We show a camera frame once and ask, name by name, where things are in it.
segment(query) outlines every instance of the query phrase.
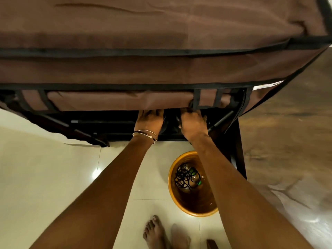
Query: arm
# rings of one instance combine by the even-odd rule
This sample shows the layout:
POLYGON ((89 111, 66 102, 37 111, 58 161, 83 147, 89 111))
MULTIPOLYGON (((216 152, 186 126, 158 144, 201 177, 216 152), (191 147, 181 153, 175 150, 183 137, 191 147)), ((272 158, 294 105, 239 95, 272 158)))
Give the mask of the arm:
MULTIPOLYGON (((158 134, 162 124, 162 110, 141 111, 135 131, 150 130, 158 134)), ((31 249, 112 248, 137 171, 152 144, 152 139, 136 134, 97 179, 52 222, 31 249)))
POLYGON ((182 133, 201 159, 233 249, 312 249, 218 150, 199 111, 189 113, 182 109, 181 121, 182 133))

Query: foot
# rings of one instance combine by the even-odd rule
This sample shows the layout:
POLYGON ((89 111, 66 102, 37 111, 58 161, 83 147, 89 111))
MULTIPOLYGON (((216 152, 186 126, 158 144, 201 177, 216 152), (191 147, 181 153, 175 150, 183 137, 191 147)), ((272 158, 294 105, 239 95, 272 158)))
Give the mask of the foot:
POLYGON ((143 238, 146 241, 149 249, 170 249, 170 242, 165 234, 165 229, 162 226, 159 217, 153 216, 152 220, 147 222, 143 238))
POLYGON ((172 225, 171 233, 172 246, 174 249, 189 249, 191 240, 185 230, 174 224, 172 225))

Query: white tag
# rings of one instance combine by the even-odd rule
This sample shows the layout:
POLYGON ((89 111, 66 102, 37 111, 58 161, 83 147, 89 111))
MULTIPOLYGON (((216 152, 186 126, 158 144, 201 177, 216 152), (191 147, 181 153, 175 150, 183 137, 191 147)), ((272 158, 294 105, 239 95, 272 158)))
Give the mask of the white tag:
POLYGON ((254 86, 254 88, 252 90, 255 91, 257 89, 262 89, 262 88, 276 86, 276 85, 279 85, 280 83, 283 83, 284 81, 285 80, 281 80, 281 81, 278 81, 278 82, 272 83, 272 84, 265 84, 265 85, 260 85, 260 86, 254 86))

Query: floor tile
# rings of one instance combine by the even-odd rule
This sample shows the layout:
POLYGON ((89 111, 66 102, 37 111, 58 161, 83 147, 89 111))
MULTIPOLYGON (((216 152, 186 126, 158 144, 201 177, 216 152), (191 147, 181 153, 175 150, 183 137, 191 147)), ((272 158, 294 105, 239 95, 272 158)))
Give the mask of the floor tile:
MULTIPOLYGON (((98 168, 103 170, 125 147, 126 142, 102 148, 98 168)), ((167 178, 172 163, 181 154, 192 151, 189 142, 157 142, 145 155, 135 178, 130 199, 171 200, 167 178)))
POLYGON ((113 249, 147 249, 142 237, 143 230, 153 215, 159 216, 168 238, 170 238, 172 224, 176 223, 188 231, 191 238, 190 249, 200 248, 199 218, 184 213, 172 200, 130 199, 113 249))
POLYGON ((93 181, 99 147, 0 127, 0 245, 28 248, 93 181))
POLYGON ((219 213, 200 218, 201 249, 206 249, 206 240, 213 239, 219 249, 231 249, 219 213))

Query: wooden surface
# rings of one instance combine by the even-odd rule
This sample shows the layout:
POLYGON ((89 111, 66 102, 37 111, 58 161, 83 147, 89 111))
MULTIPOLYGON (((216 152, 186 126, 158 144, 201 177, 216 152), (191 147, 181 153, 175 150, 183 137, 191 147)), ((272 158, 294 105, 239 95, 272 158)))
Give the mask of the wooden surface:
POLYGON ((332 48, 239 122, 248 181, 315 248, 331 248, 332 48))

